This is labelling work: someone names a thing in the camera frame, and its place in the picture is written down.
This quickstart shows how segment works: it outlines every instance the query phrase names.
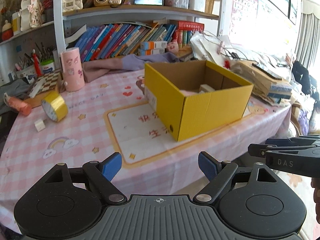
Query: cloud print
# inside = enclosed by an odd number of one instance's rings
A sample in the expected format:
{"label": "cloud print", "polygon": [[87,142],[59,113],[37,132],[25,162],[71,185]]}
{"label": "cloud print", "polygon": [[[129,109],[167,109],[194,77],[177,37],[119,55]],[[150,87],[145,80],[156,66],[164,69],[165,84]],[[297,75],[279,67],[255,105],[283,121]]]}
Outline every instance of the cloud print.
{"label": "cloud print", "polygon": [[67,150],[67,149],[70,149],[71,147],[77,145],[78,143],[79,143],[79,141],[76,139],[69,139],[69,140],[65,141],[63,148]]}
{"label": "cloud print", "polygon": [[47,158],[49,158],[50,156],[56,154],[56,152],[57,152],[57,151],[54,150],[54,149],[45,150],[42,158],[47,159]]}

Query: pink plush toy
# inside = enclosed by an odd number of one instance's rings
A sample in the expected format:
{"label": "pink plush toy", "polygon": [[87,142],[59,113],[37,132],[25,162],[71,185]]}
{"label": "pink plush toy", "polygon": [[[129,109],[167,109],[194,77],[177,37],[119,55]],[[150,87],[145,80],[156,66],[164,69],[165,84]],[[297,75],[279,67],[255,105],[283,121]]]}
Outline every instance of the pink plush toy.
{"label": "pink plush toy", "polygon": [[179,52],[179,46],[177,40],[172,40],[167,45],[167,51],[176,55]]}

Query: yellow cardboard box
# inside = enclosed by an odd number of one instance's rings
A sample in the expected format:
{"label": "yellow cardboard box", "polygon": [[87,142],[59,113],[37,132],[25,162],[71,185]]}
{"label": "yellow cardboard box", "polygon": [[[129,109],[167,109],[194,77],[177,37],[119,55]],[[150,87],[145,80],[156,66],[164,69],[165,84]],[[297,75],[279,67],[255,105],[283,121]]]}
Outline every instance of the yellow cardboard box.
{"label": "yellow cardboard box", "polygon": [[[216,91],[184,96],[207,84]],[[145,96],[177,141],[242,118],[253,85],[209,61],[145,65]]]}

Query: curtain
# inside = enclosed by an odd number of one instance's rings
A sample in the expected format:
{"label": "curtain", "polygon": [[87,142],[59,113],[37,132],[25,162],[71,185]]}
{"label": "curtain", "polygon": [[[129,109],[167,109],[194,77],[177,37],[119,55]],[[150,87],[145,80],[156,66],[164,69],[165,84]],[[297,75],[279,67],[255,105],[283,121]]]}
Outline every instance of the curtain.
{"label": "curtain", "polygon": [[300,30],[296,47],[297,60],[305,67],[313,67],[320,39],[320,19],[313,13],[301,14]]}

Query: shelf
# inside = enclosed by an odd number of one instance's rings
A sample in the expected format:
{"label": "shelf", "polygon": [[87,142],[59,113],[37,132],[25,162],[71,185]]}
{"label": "shelf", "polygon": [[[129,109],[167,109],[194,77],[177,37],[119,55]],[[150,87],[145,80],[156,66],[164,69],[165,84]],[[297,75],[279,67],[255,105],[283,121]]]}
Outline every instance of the shelf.
{"label": "shelf", "polygon": [[38,27],[38,28],[30,28],[29,30],[27,30],[27,31],[25,31],[25,32],[21,32],[21,33],[15,35],[15,36],[11,37],[11,38],[8,39],[8,40],[1,42],[1,43],[0,43],[0,46],[1,46],[1,45],[4,45],[4,44],[6,44],[6,43],[8,43],[8,42],[10,42],[10,41],[13,41],[14,39],[16,39],[16,38],[18,38],[18,37],[21,37],[21,36],[23,36],[23,35],[25,35],[25,34],[27,34],[27,33],[34,32],[34,31],[36,31],[36,30],[39,30],[39,29],[41,29],[41,28],[43,28],[43,27],[46,27],[46,26],[49,26],[49,25],[53,25],[53,21],[44,23],[44,24],[42,24],[42,25],[41,25],[40,27]]}
{"label": "shelf", "polygon": [[191,16],[196,18],[205,18],[218,20],[219,16],[194,10],[183,8],[157,6],[157,5],[120,5],[117,8],[110,6],[93,7],[82,10],[74,10],[63,13],[64,20],[80,19],[104,14],[120,14],[120,13],[154,13],[154,14],[172,14],[178,16]]}

